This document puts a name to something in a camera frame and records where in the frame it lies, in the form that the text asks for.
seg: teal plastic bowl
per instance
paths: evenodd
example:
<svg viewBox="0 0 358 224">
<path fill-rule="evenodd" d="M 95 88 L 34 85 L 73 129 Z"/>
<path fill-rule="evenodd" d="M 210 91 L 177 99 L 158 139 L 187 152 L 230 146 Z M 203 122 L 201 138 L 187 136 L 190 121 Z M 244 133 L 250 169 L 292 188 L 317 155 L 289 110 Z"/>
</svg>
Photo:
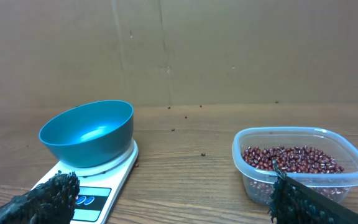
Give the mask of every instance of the teal plastic bowl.
<svg viewBox="0 0 358 224">
<path fill-rule="evenodd" d="M 108 162 L 131 144 L 134 108 L 104 100 L 68 110 L 46 123 L 39 139 L 61 162 L 93 167 Z"/>
</svg>

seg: wall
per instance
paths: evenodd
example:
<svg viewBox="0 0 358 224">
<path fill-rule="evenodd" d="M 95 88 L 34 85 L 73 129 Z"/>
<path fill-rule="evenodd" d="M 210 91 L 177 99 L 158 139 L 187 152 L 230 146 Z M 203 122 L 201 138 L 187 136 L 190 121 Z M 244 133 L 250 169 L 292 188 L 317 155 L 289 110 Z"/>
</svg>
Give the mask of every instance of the wall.
<svg viewBox="0 0 358 224">
<path fill-rule="evenodd" d="M 355 0 L 0 0 L 0 108 L 358 103 Z"/>
</svg>

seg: kitchen scale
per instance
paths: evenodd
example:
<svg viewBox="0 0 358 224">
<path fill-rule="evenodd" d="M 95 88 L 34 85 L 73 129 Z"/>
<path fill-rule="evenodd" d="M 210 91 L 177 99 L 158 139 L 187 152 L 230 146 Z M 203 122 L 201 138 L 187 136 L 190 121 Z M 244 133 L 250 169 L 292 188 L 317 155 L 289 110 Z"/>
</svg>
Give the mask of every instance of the kitchen scale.
<svg viewBox="0 0 358 224">
<path fill-rule="evenodd" d="M 76 201 L 74 217 L 70 223 L 105 223 L 139 153 L 135 140 L 132 139 L 131 141 L 131 145 L 127 150 L 100 166 L 77 168 L 59 161 L 37 182 L 33 189 L 39 184 L 48 181 L 59 170 L 62 174 L 74 171 L 80 180 L 80 193 Z"/>
</svg>

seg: wooden tabletop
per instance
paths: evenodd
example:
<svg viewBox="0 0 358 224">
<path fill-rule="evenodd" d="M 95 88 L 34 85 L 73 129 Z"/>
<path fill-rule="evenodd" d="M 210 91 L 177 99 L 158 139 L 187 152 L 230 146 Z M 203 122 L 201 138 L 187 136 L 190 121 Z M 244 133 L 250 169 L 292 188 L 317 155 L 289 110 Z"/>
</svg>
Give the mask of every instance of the wooden tabletop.
<svg viewBox="0 0 358 224">
<path fill-rule="evenodd" d="M 38 132 L 67 109 L 0 111 L 0 206 L 56 164 Z M 231 154 L 235 134 L 256 126 L 317 126 L 358 148 L 358 105 L 138 107 L 140 166 L 109 223 L 271 223 L 268 207 L 248 199 Z M 343 205 L 358 213 L 358 187 Z"/>
</svg>

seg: clear plastic container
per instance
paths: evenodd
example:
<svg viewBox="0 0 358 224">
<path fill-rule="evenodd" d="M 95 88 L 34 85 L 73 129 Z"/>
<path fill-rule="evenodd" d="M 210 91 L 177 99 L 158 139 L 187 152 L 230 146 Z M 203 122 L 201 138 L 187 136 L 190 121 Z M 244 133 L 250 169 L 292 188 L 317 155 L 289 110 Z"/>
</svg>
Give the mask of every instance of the clear plastic container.
<svg viewBox="0 0 358 224">
<path fill-rule="evenodd" d="M 345 171 L 342 174 L 287 173 L 289 177 L 338 203 L 346 197 L 351 187 L 358 186 L 358 150 L 344 137 L 321 128 L 249 128 L 237 133 L 232 145 L 234 164 L 243 174 L 248 197 L 256 203 L 268 204 L 277 175 L 274 171 L 248 165 L 242 158 L 247 147 L 259 146 L 263 149 L 304 145 L 321 149 L 327 155 L 335 157 L 337 164 L 345 168 Z"/>
</svg>

